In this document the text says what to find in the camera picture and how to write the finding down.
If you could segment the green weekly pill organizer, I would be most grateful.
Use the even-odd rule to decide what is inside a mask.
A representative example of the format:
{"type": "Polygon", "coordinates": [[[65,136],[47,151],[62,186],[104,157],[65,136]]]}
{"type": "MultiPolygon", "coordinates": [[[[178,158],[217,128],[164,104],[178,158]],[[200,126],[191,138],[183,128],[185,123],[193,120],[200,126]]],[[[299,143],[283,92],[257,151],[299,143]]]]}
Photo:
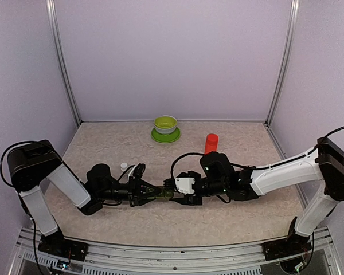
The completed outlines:
{"type": "Polygon", "coordinates": [[[174,198],[174,191],[163,189],[160,194],[155,196],[157,200],[169,201],[174,198]]]}

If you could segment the small white pill bottle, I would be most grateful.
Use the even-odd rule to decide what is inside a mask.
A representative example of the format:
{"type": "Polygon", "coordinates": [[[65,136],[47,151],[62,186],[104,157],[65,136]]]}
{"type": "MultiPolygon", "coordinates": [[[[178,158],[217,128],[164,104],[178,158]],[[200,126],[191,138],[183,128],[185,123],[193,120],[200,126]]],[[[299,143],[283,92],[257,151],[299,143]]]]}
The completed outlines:
{"type": "Polygon", "coordinates": [[[120,164],[120,169],[122,171],[125,171],[127,168],[128,168],[128,164],[126,162],[123,162],[123,163],[120,164]]]}

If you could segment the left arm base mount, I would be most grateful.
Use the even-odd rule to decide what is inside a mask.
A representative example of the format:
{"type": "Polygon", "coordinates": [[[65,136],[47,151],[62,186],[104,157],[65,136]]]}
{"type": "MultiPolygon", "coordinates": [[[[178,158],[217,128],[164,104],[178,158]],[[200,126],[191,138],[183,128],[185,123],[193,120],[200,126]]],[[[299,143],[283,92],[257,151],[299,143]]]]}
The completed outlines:
{"type": "Polygon", "coordinates": [[[72,241],[65,238],[48,239],[42,238],[38,250],[68,260],[85,261],[88,244],[85,242],[72,241]]]}

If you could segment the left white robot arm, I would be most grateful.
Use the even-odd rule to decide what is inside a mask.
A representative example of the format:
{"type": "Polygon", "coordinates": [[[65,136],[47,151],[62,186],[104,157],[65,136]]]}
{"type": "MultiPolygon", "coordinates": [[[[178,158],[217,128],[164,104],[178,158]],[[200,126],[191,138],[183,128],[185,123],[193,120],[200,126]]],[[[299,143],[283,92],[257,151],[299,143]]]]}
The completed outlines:
{"type": "Polygon", "coordinates": [[[126,183],[120,183],[111,175],[107,164],[94,165],[87,172],[83,183],[50,141],[24,141],[15,143],[4,150],[0,165],[7,163],[11,181],[29,217],[34,221],[45,243],[58,255],[69,249],[66,238],[60,234],[60,227],[49,210],[40,184],[47,180],[54,185],[84,215],[92,215],[103,207],[104,201],[127,201],[131,207],[151,202],[162,192],[160,187],[142,179],[145,165],[133,167],[126,183]]]}

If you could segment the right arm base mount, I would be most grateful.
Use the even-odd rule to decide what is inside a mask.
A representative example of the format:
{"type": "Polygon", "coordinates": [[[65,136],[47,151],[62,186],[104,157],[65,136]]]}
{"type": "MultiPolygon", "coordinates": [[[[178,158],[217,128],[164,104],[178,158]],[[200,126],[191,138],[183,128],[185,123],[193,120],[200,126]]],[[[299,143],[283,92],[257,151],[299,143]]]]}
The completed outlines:
{"type": "Polygon", "coordinates": [[[305,241],[278,239],[263,243],[262,248],[265,260],[271,261],[309,251],[312,249],[312,245],[307,239],[305,241]]]}

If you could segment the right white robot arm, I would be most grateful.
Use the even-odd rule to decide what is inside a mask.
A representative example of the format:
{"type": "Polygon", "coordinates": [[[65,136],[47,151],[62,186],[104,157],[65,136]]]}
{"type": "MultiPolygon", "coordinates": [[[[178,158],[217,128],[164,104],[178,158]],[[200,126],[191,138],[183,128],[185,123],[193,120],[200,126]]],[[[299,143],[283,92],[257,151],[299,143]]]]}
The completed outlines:
{"type": "Polygon", "coordinates": [[[309,239],[315,228],[344,201],[344,151],[329,135],[320,137],[313,148],[294,157],[266,166],[241,166],[231,163],[223,153],[200,155],[202,177],[194,171],[171,175],[163,186],[181,194],[175,202],[201,205],[202,197],[226,195],[230,201],[249,201],[271,191],[299,183],[320,182],[319,189],[303,213],[291,222],[282,250],[294,254],[309,239]]]}

